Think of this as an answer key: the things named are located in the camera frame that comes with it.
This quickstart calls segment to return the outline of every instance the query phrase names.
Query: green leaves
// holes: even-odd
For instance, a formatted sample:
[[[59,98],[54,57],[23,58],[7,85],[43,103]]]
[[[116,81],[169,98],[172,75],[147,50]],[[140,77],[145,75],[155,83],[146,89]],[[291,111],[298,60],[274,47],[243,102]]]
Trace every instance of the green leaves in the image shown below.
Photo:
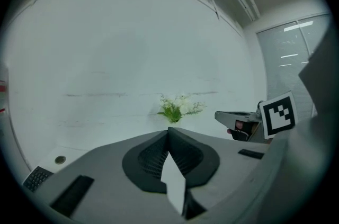
[[[188,96],[177,96],[174,100],[171,100],[170,98],[161,95],[160,105],[163,112],[158,112],[157,114],[167,117],[170,123],[176,123],[184,115],[198,114],[205,107],[205,105],[200,102],[191,104],[187,99]]]
[[[164,111],[158,112],[158,114],[167,117],[170,123],[178,122],[182,118],[179,107],[174,104],[170,104],[169,106],[162,105],[162,108]]]

